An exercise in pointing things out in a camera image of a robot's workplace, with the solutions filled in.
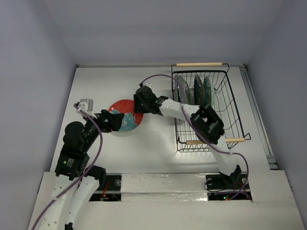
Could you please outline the red floral plate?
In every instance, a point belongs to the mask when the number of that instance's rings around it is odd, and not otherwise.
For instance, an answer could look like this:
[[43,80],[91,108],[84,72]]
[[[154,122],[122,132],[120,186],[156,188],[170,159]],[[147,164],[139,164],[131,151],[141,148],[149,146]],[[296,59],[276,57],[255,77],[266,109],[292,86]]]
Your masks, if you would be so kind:
[[122,99],[113,103],[108,111],[112,114],[123,113],[124,117],[118,132],[112,132],[113,136],[127,136],[134,131],[142,122],[143,114],[134,112],[134,101]]

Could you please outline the dark teal brown-rimmed plate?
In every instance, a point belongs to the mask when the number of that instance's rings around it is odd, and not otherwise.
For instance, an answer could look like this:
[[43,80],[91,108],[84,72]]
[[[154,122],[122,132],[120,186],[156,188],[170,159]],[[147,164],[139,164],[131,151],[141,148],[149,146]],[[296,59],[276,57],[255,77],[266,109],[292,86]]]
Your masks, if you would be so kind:
[[211,107],[214,107],[215,92],[211,84],[211,81],[208,77],[204,77],[203,87],[204,87],[204,101],[208,103]]

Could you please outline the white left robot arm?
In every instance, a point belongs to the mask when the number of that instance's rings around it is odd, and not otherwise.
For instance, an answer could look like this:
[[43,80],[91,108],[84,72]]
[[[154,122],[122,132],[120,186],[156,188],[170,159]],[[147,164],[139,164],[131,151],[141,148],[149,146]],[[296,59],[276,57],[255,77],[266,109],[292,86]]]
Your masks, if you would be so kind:
[[75,121],[65,127],[64,145],[55,169],[51,204],[42,219],[41,230],[73,230],[94,191],[106,185],[105,168],[88,164],[88,150],[103,133],[119,131],[123,113],[102,110],[89,114],[78,110],[86,123]]

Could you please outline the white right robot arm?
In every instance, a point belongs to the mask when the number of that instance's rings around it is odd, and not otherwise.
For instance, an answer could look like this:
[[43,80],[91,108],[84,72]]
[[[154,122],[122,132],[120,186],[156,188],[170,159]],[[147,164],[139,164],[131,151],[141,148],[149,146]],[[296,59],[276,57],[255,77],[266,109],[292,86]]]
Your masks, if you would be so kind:
[[234,156],[240,154],[229,151],[224,137],[224,124],[209,104],[189,105],[165,96],[157,97],[149,86],[143,84],[135,92],[133,100],[136,113],[151,113],[186,121],[198,139],[210,148],[217,161],[222,185],[227,189],[244,189],[245,183],[241,188],[237,185],[242,170]]

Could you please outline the grey patterned plate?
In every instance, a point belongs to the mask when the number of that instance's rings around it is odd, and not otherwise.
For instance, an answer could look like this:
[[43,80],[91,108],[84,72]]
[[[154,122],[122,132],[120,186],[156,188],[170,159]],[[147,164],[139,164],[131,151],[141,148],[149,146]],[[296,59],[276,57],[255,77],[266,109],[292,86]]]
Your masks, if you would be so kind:
[[175,101],[192,105],[189,86],[181,75],[175,75]]

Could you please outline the light green plate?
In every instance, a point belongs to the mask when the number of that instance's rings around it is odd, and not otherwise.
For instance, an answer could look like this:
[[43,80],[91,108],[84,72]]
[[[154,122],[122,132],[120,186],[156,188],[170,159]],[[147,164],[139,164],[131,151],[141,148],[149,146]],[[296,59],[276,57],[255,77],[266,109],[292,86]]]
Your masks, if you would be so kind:
[[194,101],[196,105],[204,103],[204,87],[199,75],[194,78]]

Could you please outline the aluminium rail on table edge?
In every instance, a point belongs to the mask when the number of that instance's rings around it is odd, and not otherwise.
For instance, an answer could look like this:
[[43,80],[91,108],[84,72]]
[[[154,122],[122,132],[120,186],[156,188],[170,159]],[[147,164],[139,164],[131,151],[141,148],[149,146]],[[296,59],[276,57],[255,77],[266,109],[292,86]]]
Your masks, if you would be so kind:
[[251,82],[248,76],[248,70],[247,66],[243,64],[242,66],[239,67],[240,73],[242,76],[243,83],[245,85],[245,89],[247,91],[249,103],[251,105],[251,109],[253,112],[253,116],[256,122],[257,130],[261,139],[261,143],[268,161],[268,165],[270,170],[279,170],[278,164],[276,162],[275,156],[272,152],[272,148],[270,145],[270,141],[260,114],[259,107],[257,105],[257,101],[251,86]]

